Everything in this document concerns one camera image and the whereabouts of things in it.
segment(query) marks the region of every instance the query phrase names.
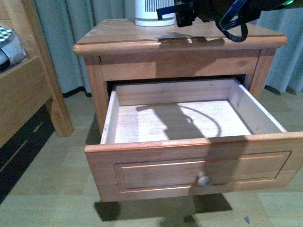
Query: nightstand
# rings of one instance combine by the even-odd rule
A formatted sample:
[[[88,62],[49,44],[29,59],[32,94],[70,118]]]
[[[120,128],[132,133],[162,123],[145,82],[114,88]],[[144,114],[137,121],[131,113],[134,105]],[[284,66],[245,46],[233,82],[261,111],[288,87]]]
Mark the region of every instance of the nightstand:
[[[288,133],[257,101],[287,38],[248,29],[234,43],[213,22],[106,20],[76,43],[102,134],[86,147],[102,201],[289,184],[303,164],[303,132]],[[227,75],[245,75],[243,85]]]

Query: black machine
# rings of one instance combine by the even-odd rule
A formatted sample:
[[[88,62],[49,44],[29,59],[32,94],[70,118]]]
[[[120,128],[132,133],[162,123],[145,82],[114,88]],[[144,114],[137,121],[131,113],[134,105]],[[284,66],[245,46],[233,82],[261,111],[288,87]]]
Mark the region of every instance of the black machine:
[[[243,42],[248,30],[246,23],[260,17],[262,11],[303,7],[303,0],[174,0],[175,5],[157,10],[162,15],[176,13],[178,27],[190,26],[196,17],[203,22],[215,21],[218,29],[234,42]],[[228,32],[241,26],[241,36]]]

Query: curtain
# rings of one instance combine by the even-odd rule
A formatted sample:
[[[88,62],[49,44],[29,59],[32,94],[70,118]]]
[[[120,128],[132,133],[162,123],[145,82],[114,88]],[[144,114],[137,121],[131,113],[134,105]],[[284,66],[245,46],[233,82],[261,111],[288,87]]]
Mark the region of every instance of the curtain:
[[[284,33],[286,46],[277,50],[266,85],[284,92],[303,91],[303,8],[262,12],[253,24]]]
[[[134,18],[134,0],[35,0],[35,5],[62,92],[85,87],[90,93],[84,60],[72,47],[104,19]]]

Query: drawer knob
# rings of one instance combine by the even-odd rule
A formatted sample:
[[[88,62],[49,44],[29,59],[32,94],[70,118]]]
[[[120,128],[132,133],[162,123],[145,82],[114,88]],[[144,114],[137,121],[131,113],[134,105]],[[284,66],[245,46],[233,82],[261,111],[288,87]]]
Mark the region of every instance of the drawer knob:
[[[205,171],[198,173],[198,178],[198,185],[200,186],[209,186],[213,183],[212,178]]]

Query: white device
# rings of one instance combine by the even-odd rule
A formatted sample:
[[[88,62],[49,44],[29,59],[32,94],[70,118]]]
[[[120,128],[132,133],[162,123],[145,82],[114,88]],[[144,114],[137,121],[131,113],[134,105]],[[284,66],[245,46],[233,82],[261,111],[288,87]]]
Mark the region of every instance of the white device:
[[[173,6],[174,0],[136,0],[136,25],[156,27],[167,26],[175,23],[175,14],[163,15],[163,20],[158,20],[157,9]]]

